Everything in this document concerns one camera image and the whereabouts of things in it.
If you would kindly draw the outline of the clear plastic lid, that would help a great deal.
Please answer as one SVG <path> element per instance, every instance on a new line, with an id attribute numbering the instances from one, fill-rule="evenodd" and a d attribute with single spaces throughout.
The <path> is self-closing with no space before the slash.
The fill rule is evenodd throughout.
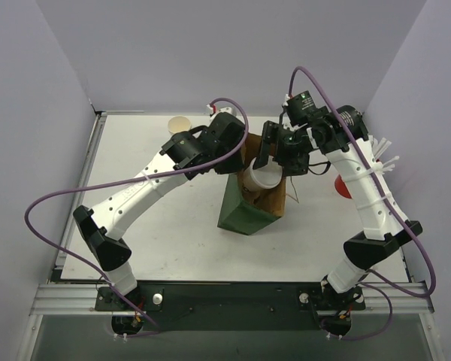
<path id="1" fill-rule="evenodd" d="M 265 166 L 250 171 L 251 181 L 255 188 L 269 190 L 275 188 L 282 179 L 283 167 L 271 157 Z"/>

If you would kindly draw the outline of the white paper cups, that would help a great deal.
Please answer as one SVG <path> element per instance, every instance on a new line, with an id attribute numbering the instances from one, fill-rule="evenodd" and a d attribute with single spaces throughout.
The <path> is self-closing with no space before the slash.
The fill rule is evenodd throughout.
<path id="1" fill-rule="evenodd" d="M 171 135 L 189 131 L 191 128 L 192 123 L 189 118 L 185 116 L 175 116 L 168 121 L 168 131 Z"/>

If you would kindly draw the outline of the green paper bag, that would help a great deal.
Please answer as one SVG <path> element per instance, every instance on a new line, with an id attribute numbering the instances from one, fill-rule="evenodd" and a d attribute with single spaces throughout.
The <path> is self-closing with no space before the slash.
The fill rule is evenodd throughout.
<path id="1" fill-rule="evenodd" d="M 225 186 L 217 227 L 241 235 L 253 235 L 285 213 L 286 176 L 273 189 L 249 193 L 243 188 L 244 171 L 252 166 L 259 152 L 261 137 L 249 134 L 241 154 L 245 169 L 230 174 Z"/>

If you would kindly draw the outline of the white paper cup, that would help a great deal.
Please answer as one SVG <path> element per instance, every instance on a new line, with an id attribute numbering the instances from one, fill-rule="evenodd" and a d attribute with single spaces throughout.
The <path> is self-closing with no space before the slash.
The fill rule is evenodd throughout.
<path id="1" fill-rule="evenodd" d="M 264 189 L 260 173 L 254 170 L 252 166 L 248 167 L 242 177 L 243 188 L 249 192 L 258 192 Z"/>

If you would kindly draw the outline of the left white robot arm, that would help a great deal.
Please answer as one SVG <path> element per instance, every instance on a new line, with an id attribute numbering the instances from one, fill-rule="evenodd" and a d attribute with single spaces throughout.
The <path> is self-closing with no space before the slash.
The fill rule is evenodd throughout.
<path id="1" fill-rule="evenodd" d="M 136 183 L 91 208 L 81 205 L 74 210 L 81 238 L 115 287 L 112 299 L 120 308 L 133 308 L 139 300 L 138 282 L 129 263 L 132 252 L 123 240 L 127 229 L 163 196 L 196 175 L 241 170 L 245 133 L 244 123 L 220 111 L 209 125 L 172 135 L 136 175 Z"/>

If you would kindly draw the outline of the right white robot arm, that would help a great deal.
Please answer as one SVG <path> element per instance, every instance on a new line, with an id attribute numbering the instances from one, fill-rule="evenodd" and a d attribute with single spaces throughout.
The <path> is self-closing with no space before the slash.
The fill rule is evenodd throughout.
<path id="1" fill-rule="evenodd" d="M 285 129 L 281 122 L 265 122 L 252 167 L 262 170 L 273 162 L 285 177 L 303 175 L 314 150 L 334 166 L 354 201 L 363 230 L 344 243 L 343 260 L 322 284 L 337 294 L 347 293 L 367 270 L 420 234 L 422 226 L 405 215 L 390 193 L 359 111 L 350 105 L 335 112 L 318 108 L 305 91 L 287 98 L 283 113 L 294 129 Z"/>

